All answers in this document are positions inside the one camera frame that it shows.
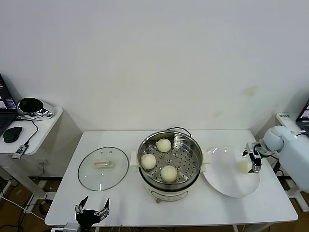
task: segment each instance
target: laptop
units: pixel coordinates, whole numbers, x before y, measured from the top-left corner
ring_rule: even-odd
[[[0,74],[0,135],[17,116],[16,104]]]
[[[300,115],[296,119],[296,124],[303,130],[306,131],[309,136],[309,101],[301,111]]]

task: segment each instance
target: wooden floor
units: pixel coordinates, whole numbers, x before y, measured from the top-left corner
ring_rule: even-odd
[[[48,181],[45,189],[48,191],[56,191],[60,181]],[[11,201],[19,204],[25,205],[28,201],[28,198],[31,196],[30,192],[21,184],[18,184],[16,187],[12,187],[9,192],[6,193],[6,197]],[[304,198],[309,203],[309,194],[303,193]],[[295,222],[287,222],[287,223],[277,223],[272,225],[269,228],[270,232],[309,232],[309,212],[304,213],[300,210],[297,202],[295,200],[291,200],[294,205],[299,219]],[[44,210],[48,210],[49,205],[44,205]],[[38,216],[44,218],[45,216],[40,214],[39,206],[35,206],[34,213]],[[18,218],[21,213],[21,209],[11,203],[1,200],[0,201],[0,228],[3,225],[17,225]],[[45,225],[44,221],[36,218],[31,214],[26,214],[23,222],[22,222],[23,232],[44,232],[50,229],[47,225]],[[244,225],[238,225],[239,232],[242,231]],[[101,228],[101,232],[109,232],[110,228]],[[120,228],[120,232],[162,232],[167,230],[166,232],[233,232],[232,226],[208,226],[208,227],[163,227],[159,228]],[[3,227],[0,229],[0,232],[17,232],[17,228],[13,227]],[[114,228],[112,232],[119,232],[118,228]]]

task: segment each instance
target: white plate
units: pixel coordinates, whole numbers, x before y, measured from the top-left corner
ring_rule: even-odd
[[[232,147],[213,148],[209,152],[210,163],[203,172],[207,181],[220,193],[229,197],[247,197],[260,185],[259,173],[243,174],[238,164],[248,157]]]

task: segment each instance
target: small white desk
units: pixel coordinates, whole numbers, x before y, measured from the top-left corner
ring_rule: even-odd
[[[302,129],[295,123],[297,119],[298,114],[297,113],[277,113],[276,118],[281,123],[281,125],[289,128],[290,130],[297,132],[301,131]],[[305,143],[309,143],[309,138],[307,135],[299,135],[297,137],[299,140],[303,140]],[[306,203],[305,199],[301,195],[301,190],[297,185],[295,185],[293,180],[285,180],[288,186],[290,187],[290,190],[288,190],[286,193],[288,194],[289,198],[295,198],[298,205],[300,206],[301,210],[303,212],[309,212],[309,206]]]
[[[243,151],[247,142],[255,141],[249,130],[190,131],[201,148],[234,146]],[[95,227],[208,226],[259,224],[246,231],[261,231],[272,223],[294,221],[298,215],[269,163],[263,159],[261,184],[253,195],[236,199],[213,189],[201,175],[184,199],[160,202],[143,188],[139,172],[129,168],[125,178],[115,187],[102,192],[84,188],[77,177],[81,161],[93,150],[113,146],[128,157],[153,131],[94,131],[83,133],[64,174],[45,223],[64,226],[75,222],[74,206],[89,196],[85,209],[101,209],[110,198],[110,215]]]
[[[41,146],[42,142],[53,128],[59,117],[61,116],[63,110],[62,108],[55,107],[55,115],[48,120],[35,120],[34,123],[38,127],[38,132],[31,138],[29,142],[29,147],[23,154],[23,156],[33,155]],[[3,140],[3,135],[0,136],[0,166],[9,173],[12,177],[18,180],[22,185],[28,188],[31,192],[35,194],[37,198],[45,198],[46,193],[41,189],[43,183],[40,186],[36,185],[27,175],[24,174],[23,170],[18,167],[19,159],[12,159],[11,156],[16,152],[20,145],[24,144],[30,136],[35,132],[36,128],[30,121],[14,121],[9,128],[12,127],[22,127],[19,138],[13,143],[5,143]],[[0,171],[0,175],[4,179],[8,179],[8,175]]]

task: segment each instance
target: white wall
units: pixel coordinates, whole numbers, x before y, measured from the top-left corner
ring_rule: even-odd
[[[81,131],[256,134],[309,98],[308,12],[307,0],[1,0],[0,73]]]

